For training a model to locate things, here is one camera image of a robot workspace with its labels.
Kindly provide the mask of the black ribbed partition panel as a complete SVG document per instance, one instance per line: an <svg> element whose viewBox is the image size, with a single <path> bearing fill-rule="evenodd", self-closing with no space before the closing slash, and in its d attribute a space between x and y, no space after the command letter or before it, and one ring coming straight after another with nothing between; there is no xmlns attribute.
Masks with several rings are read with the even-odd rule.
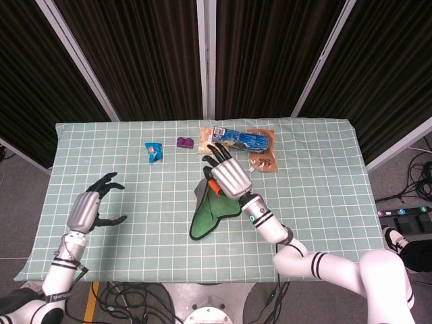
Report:
<svg viewBox="0 0 432 324"><path fill-rule="evenodd" d="M300 115L348 120L366 163L432 117L432 0L357 0Z"/></svg>
<svg viewBox="0 0 432 324"><path fill-rule="evenodd" d="M346 0L217 0L216 119L288 117Z"/></svg>
<svg viewBox="0 0 432 324"><path fill-rule="evenodd" d="M109 117L34 0L0 0L0 142L44 168L58 123Z"/></svg>
<svg viewBox="0 0 432 324"><path fill-rule="evenodd" d="M122 121L202 119L196 0L55 0Z"/></svg>

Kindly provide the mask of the green grid-patterned table mat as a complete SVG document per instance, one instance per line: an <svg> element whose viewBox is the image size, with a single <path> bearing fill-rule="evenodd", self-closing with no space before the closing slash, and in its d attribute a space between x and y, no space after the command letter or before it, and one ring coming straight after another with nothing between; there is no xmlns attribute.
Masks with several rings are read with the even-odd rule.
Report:
<svg viewBox="0 0 432 324"><path fill-rule="evenodd" d="M124 190L102 200L103 219L86 238L82 263L88 281L180 283L272 282L275 247L245 215L223 219L201 240L189 236L194 189L204 163L178 137L200 138L214 120L64 123L56 125L57 151L32 251L18 281L46 277L76 197L106 173ZM383 248L381 226L356 132L345 119L229 119L237 131L275 132L278 172L254 172L253 191L311 252L357 261ZM149 163L146 142L162 144Z"/></svg>

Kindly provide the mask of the black trouser leg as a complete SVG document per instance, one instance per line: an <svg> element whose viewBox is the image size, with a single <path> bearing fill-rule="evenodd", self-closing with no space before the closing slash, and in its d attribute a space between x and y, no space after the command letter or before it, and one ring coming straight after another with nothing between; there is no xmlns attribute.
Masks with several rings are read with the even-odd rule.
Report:
<svg viewBox="0 0 432 324"><path fill-rule="evenodd" d="M432 240L407 243L400 252L404 265L411 271L432 272Z"/></svg>

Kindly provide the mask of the grey and green cloth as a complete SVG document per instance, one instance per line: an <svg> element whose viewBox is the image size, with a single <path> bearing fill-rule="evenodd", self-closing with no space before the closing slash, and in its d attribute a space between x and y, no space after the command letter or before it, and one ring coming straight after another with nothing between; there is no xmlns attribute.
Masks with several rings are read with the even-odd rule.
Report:
<svg viewBox="0 0 432 324"><path fill-rule="evenodd" d="M209 235L222 219L241 214L239 202L224 195L217 195L206 179L198 183L194 193L197 201L189 229L192 240L201 240Z"/></svg>

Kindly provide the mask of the white partition frame post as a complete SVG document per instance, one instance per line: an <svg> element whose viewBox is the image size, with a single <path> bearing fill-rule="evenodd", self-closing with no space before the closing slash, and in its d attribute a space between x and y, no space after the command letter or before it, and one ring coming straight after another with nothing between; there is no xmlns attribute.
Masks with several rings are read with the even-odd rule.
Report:
<svg viewBox="0 0 432 324"><path fill-rule="evenodd" d="M202 116L215 119L217 65L217 0L196 0Z"/></svg>
<svg viewBox="0 0 432 324"><path fill-rule="evenodd" d="M114 106L112 105L109 97L107 96L107 93L105 92L102 84L99 82L97 75L92 69L90 63L88 62L81 46L73 35L70 27L65 21L55 1L34 0L34 2L42 11L44 17L47 19L51 28L57 35L58 39L67 51L68 55L71 57L72 61L75 63L82 77L86 81L87 85L90 87L91 91L97 98L98 102L104 109L109 119L112 122L119 122L120 118L116 113Z"/></svg>
<svg viewBox="0 0 432 324"><path fill-rule="evenodd" d="M309 97L318 77L320 76L322 69L334 47L334 44L336 43L341 31L343 30L352 10L354 9L354 6L356 5L357 0L345 0L344 6L341 9L341 12L339 16L337 17L337 20L335 21L335 24L333 25L333 28L325 42L325 45L316 61L316 64L310 73L310 76L293 108L293 111L290 115L290 117L298 117L301 109L303 108L304 104L306 103L307 98Z"/></svg>

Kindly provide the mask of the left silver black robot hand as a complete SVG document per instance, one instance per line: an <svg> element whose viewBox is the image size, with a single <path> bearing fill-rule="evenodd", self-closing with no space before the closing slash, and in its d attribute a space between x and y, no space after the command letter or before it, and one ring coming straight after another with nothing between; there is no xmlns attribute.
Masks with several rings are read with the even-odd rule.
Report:
<svg viewBox="0 0 432 324"><path fill-rule="evenodd" d="M67 219L67 226L71 231L88 234L96 227L111 227L123 223L128 216L122 215L116 219L101 219L99 207L102 198L111 190L124 190L125 187L112 179L117 172L105 174L101 179L89 186L85 192L79 194Z"/></svg>

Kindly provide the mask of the clear bag of beige snack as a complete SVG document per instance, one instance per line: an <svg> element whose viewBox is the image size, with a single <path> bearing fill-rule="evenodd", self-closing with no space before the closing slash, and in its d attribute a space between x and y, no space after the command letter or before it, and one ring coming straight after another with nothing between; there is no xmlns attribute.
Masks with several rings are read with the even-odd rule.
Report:
<svg viewBox="0 0 432 324"><path fill-rule="evenodd" d="M197 149L198 154L212 155L212 151L207 146L213 143L213 130L214 127L200 128L200 140Z"/></svg>

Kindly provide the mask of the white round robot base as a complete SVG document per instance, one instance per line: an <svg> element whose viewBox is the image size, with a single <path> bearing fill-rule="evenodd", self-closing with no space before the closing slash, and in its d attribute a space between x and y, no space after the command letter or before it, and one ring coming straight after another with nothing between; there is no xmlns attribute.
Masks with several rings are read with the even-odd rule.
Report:
<svg viewBox="0 0 432 324"><path fill-rule="evenodd" d="M183 324L243 324L253 283L164 283Z"/></svg>

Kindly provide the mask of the black numbered pedal strip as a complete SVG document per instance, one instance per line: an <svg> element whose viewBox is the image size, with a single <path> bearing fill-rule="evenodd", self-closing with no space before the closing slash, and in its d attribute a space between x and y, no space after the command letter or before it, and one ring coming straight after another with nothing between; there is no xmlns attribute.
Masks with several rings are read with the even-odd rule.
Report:
<svg viewBox="0 0 432 324"><path fill-rule="evenodd" d="M382 229L392 227L404 235L432 234L432 207L380 210L377 215Z"/></svg>

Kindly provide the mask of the brown spout pouch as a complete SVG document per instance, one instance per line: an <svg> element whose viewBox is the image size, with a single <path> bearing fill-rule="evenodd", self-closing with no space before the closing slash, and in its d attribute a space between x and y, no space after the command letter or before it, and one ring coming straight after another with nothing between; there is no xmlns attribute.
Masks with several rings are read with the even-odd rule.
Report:
<svg viewBox="0 0 432 324"><path fill-rule="evenodd" d="M259 171L259 172L267 172L267 173L276 173L278 172L278 164L277 159L275 157L275 132L273 130L266 129L248 129L248 133L251 134L259 134L261 136L266 136L269 139L269 148L264 153L254 153L249 152L248 160L250 166Z"/></svg>

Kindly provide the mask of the blue cookie box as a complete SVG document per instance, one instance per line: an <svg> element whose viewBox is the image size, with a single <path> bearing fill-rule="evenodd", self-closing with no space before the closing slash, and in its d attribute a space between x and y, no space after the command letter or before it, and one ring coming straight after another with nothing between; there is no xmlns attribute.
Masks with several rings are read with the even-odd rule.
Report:
<svg viewBox="0 0 432 324"><path fill-rule="evenodd" d="M212 142L254 153L265 153L270 146L268 136L217 126L213 128Z"/></svg>

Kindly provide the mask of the small blue snack wrapper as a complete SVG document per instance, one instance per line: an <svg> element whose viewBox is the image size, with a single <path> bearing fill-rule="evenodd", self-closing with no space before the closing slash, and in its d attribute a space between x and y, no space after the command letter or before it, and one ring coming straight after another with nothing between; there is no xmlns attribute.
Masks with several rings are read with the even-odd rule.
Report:
<svg viewBox="0 0 432 324"><path fill-rule="evenodd" d="M146 142L145 147L148 152L148 162L154 163L156 161L162 160L163 151L162 144L158 142Z"/></svg>

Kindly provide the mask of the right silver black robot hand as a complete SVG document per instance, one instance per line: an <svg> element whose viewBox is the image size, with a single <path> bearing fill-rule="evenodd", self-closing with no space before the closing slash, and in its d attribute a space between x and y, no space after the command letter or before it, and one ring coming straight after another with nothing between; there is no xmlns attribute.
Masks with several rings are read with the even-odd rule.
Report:
<svg viewBox="0 0 432 324"><path fill-rule="evenodd" d="M215 181L220 191L233 200L239 200L252 190L250 176L222 144L208 144L207 148L213 154L202 158L208 163L203 168L207 180Z"/></svg>

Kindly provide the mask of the white and black sneaker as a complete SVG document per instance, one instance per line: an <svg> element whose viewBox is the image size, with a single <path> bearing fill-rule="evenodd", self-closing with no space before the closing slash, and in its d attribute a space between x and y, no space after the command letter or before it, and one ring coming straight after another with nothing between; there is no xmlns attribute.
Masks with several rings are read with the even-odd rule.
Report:
<svg viewBox="0 0 432 324"><path fill-rule="evenodd" d="M400 254L409 241L396 229L385 227L383 229L384 248L390 252Z"/></svg>

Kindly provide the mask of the white partition base rail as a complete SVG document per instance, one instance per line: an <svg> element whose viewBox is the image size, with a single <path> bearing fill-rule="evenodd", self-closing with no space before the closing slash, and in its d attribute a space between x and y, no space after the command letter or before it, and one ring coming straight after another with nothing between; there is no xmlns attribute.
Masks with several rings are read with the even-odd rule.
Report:
<svg viewBox="0 0 432 324"><path fill-rule="evenodd" d="M45 168L41 164L37 163L34 159L30 158L28 155L23 153L18 148L14 147L12 144L8 143L6 140L4 140L2 137L0 137L0 144L4 145L7 149L11 150L15 154L19 155L21 158L26 160L27 162L31 163L33 166L38 168L39 170L45 172L46 174L51 175L52 168Z"/></svg>
<svg viewBox="0 0 432 324"><path fill-rule="evenodd" d="M397 143L390 146L386 151L380 154L377 158L372 160L366 165L367 173L371 173L377 168L381 167L384 163L388 162L390 159L394 158L397 154L407 149L411 144L414 144L422 137L432 132L432 117L427 121L422 123L420 126L415 128L413 131L409 132L403 138L401 138Z"/></svg>

